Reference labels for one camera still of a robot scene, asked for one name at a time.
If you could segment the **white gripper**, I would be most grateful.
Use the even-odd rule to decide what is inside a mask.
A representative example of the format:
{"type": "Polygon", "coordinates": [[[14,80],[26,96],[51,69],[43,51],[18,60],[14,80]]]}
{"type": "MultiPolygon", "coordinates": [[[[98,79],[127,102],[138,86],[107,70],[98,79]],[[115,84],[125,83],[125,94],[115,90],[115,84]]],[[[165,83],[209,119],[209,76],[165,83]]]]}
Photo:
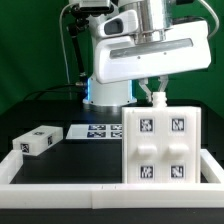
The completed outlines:
{"type": "Polygon", "coordinates": [[[139,86],[152,99],[148,77],[159,77],[164,92],[169,74],[207,68],[211,63],[204,20],[174,25],[166,40],[136,45],[131,36],[101,40],[95,48],[94,74],[102,83],[139,80],[139,86]]]}

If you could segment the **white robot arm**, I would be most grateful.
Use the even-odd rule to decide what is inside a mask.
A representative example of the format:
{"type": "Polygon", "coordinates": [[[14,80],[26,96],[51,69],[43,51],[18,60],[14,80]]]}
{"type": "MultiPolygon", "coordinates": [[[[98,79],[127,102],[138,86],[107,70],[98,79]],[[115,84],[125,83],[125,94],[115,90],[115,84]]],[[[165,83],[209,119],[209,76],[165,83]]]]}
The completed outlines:
{"type": "Polygon", "coordinates": [[[173,20],[171,7],[194,0],[69,0],[72,14],[92,35],[93,74],[87,107],[119,108],[134,103],[132,82],[150,77],[166,88],[170,74],[211,63],[205,20],[173,20]]]}

